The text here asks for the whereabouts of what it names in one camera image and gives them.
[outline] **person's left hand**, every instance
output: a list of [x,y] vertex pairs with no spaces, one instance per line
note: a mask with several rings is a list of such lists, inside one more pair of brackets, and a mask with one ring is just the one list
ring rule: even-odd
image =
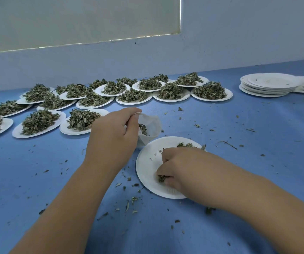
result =
[[114,111],[93,122],[84,163],[115,176],[137,147],[139,108]]

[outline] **blue surface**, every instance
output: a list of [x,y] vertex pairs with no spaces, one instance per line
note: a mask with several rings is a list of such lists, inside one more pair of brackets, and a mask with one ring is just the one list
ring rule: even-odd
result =
[[[240,77],[258,72],[304,75],[304,61],[201,72],[233,91],[233,98],[226,102],[202,102],[190,97],[167,104],[152,99],[139,107],[146,114],[160,117],[165,131],[160,137],[182,136],[207,144],[208,151],[265,176],[304,201],[304,94],[260,98],[241,92]],[[18,99],[23,92],[0,92],[0,102]],[[111,112],[123,107],[114,101],[103,108]],[[68,114],[73,108],[75,105],[63,111]],[[34,110],[32,107],[10,117],[13,126],[0,135],[0,253],[8,252],[36,221],[39,211],[59,193],[85,154],[82,150],[88,134],[67,136],[57,128],[35,138],[12,138],[14,127]],[[238,150],[218,143],[222,140]],[[86,253],[274,253],[251,226],[225,211],[216,210],[207,216],[205,207],[188,199],[165,199],[146,188],[137,193],[138,188],[131,185],[139,183],[135,172],[138,153],[134,152],[108,189],[97,217],[105,212],[110,215],[95,220]],[[132,181],[127,182],[122,172]],[[115,188],[117,183],[126,185],[126,191]],[[125,213],[132,196],[141,199]],[[138,213],[132,214],[133,208]]]

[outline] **stack of plates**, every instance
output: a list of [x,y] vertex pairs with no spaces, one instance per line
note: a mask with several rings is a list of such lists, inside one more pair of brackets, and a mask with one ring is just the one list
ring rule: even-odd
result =
[[240,80],[240,90],[261,97],[284,96],[303,83],[297,76],[281,73],[249,74]]

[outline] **person's right hand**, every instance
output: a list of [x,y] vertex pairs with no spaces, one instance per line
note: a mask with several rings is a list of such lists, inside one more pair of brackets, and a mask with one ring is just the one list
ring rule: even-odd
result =
[[171,176],[164,183],[186,197],[226,210],[247,195],[246,186],[249,189],[257,177],[212,153],[188,147],[164,149],[157,175]]

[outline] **skin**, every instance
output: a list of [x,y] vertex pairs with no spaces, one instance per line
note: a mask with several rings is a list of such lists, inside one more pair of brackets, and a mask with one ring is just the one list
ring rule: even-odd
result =
[[[84,253],[100,202],[136,148],[137,112],[126,108],[93,123],[84,162],[11,254]],[[280,253],[304,253],[304,202],[267,179],[197,148],[164,149],[157,174],[171,176],[165,183],[186,197],[243,218]]]

